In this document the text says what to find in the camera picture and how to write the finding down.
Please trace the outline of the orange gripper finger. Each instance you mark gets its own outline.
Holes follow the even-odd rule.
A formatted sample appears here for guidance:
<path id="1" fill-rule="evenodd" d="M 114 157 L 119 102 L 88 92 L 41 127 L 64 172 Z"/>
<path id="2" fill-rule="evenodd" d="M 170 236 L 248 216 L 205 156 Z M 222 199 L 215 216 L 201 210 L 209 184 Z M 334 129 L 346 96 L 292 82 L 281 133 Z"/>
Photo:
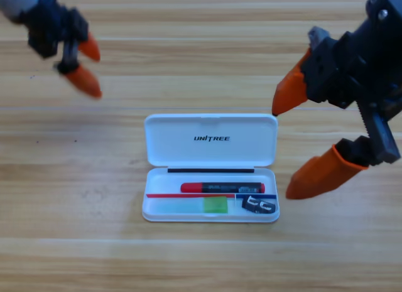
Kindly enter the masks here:
<path id="1" fill-rule="evenodd" d="M 286 198 L 303 200 L 333 191 L 368 167 L 345 160 L 335 145 L 308 160 L 290 180 Z"/>
<path id="2" fill-rule="evenodd" d="M 102 91 L 97 77 L 81 64 L 65 74 L 65 78 L 79 91 L 92 98 L 101 98 Z"/>
<path id="3" fill-rule="evenodd" d="M 276 86 L 272 103 L 272 114 L 274 116 L 298 107 L 308 100 L 307 85 L 304 81 L 305 76 L 302 73 L 301 66 L 310 54 L 311 49 L 308 49 L 304 56 Z"/>
<path id="4" fill-rule="evenodd" d="M 91 33 L 88 33 L 86 41 L 79 44 L 79 50 L 93 61 L 99 62 L 101 60 L 98 43 Z"/>

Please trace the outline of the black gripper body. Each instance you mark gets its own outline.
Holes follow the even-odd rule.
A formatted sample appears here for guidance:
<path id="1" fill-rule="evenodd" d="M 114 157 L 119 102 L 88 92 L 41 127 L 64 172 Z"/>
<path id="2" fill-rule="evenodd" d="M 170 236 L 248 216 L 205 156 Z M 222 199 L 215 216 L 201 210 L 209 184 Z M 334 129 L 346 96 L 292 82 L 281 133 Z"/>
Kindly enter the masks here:
<path id="1" fill-rule="evenodd" d="M 309 100 L 341 109 L 357 103 L 368 135 L 341 142 L 347 160 L 391 164 L 401 157 L 388 125 L 401 112 L 401 0 L 367 0 L 366 14 L 338 40 L 314 26 L 301 71 Z"/>
<path id="2" fill-rule="evenodd" d="M 55 67 L 61 74 L 78 69 L 78 46 L 89 40 L 89 24 L 78 9 L 66 8 L 57 0 L 38 0 L 21 13 L 21 20 L 28 29 L 28 44 L 39 56 L 54 57 L 62 42 L 63 58 Z"/>

